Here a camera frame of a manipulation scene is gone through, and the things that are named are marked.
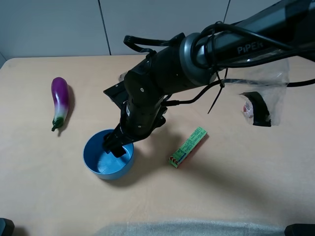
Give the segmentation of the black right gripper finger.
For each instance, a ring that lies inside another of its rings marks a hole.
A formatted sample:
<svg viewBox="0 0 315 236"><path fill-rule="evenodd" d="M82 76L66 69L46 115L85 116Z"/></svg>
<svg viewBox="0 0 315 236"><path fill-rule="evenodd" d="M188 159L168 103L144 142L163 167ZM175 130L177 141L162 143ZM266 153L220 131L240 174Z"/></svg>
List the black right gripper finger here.
<svg viewBox="0 0 315 236"><path fill-rule="evenodd" d="M102 148L107 154L111 152L113 149L112 133L107 133L103 136Z"/></svg>

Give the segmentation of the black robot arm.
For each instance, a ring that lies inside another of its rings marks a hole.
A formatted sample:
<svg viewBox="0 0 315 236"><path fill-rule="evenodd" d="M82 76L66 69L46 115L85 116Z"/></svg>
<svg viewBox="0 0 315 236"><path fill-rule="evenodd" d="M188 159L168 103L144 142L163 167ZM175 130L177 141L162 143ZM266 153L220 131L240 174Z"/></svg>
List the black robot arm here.
<svg viewBox="0 0 315 236"><path fill-rule="evenodd" d="M200 33L153 40L127 35L124 43L146 57L105 94L120 108L117 127L102 147L115 157L123 146L147 138L165 124L163 114L180 104L170 96L189 89L223 86L219 72L300 56L315 59L315 3L282 0L250 18L216 22Z"/></svg>

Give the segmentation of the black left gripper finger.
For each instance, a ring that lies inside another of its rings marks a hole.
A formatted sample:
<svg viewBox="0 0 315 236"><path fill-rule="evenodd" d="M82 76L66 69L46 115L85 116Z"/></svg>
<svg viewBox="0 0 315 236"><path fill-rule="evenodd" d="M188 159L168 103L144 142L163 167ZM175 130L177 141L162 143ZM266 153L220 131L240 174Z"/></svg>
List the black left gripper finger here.
<svg viewBox="0 0 315 236"><path fill-rule="evenodd" d="M112 149L112 154L116 157L116 158L120 158L123 155L126 154L126 150L120 146L120 147L115 147Z"/></svg>

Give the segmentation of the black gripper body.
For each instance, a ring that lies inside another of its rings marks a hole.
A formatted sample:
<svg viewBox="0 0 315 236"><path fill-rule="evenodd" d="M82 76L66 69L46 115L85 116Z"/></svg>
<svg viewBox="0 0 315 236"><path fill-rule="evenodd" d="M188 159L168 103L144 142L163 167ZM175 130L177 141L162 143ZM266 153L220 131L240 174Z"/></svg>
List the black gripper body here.
<svg viewBox="0 0 315 236"><path fill-rule="evenodd" d="M113 148L141 141L150 136L156 129L166 123L163 116L167 108L162 106L164 95L158 98L157 103L136 104L131 97L121 109L119 124L111 132Z"/></svg>

